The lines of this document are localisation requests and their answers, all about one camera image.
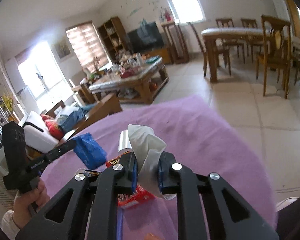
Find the picture frame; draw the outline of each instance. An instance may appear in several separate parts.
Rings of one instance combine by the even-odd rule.
[[[71,50],[69,48],[68,42],[66,38],[63,38],[53,44],[54,50],[56,54],[58,55],[59,61],[64,61],[67,58],[72,56]]]

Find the tv stand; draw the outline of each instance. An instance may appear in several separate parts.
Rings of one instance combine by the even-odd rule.
[[[151,57],[160,56],[160,57],[162,57],[163,64],[173,64],[173,59],[171,57],[169,47],[146,50],[146,51],[142,52],[141,54],[145,54],[145,55],[149,54]]]

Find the purple bedsheet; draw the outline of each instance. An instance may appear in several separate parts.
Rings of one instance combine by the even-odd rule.
[[[107,152],[109,160],[118,155],[119,135],[128,124],[153,128],[167,143],[166,151],[193,172],[219,173],[275,227],[274,194],[261,161],[200,97],[125,110],[96,122],[80,134],[90,132]],[[48,194],[54,196],[82,167],[84,164],[73,151],[50,164],[41,177]],[[147,233],[165,240],[177,239],[176,199],[156,198],[123,211],[122,228],[123,240],[142,240]]]

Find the white tissue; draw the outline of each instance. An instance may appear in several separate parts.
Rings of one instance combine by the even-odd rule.
[[[176,194],[162,195],[158,188],[158,162],[166,143],[154,135],[152,128],[143,125],[128,125],[128,136],[138,163],[138,184],[153,195],[172,199]]]

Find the metal screw cap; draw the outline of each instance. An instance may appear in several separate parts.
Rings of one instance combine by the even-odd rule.
[[[75,177],[75,180],[80,181],[80,180],[84,180],[85,175],[82,173],[77,174]]]
[[[121,171],[123,166],[121,164],[115,164],[112,166],[115,171]]]
[[[173,163],[171,166],[175,171],[179,171],[182,169],[182,165],[180,163]]]
[[[214,180],[218,180],[220,179],[220,175],[218,173],[213,172],[210,174],[210,178]]]

